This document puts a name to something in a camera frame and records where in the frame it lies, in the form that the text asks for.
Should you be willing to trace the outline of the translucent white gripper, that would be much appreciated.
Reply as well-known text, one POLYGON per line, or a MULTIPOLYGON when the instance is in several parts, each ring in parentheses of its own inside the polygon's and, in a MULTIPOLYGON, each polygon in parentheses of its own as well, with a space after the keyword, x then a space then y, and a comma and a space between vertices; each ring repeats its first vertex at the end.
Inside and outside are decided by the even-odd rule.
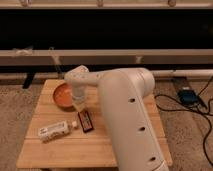
POLYGON ((74 108, 78 112, 82 112, 86 108, 84 87, 80 87, 80 88, 74 87, 72 89, 72 103, 74 108))

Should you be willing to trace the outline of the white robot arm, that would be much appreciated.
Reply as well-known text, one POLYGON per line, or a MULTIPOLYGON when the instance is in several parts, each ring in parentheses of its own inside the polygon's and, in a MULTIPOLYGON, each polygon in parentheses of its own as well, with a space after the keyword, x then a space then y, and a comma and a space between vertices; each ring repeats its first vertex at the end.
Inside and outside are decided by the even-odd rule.
POLYGON ((85 88, 98 89, 99 104, 119 171, 169 171, 144 98, 155 80, 145 68, 91 72, 79 66, 65 74, 77 111, 85 108, 85 88))

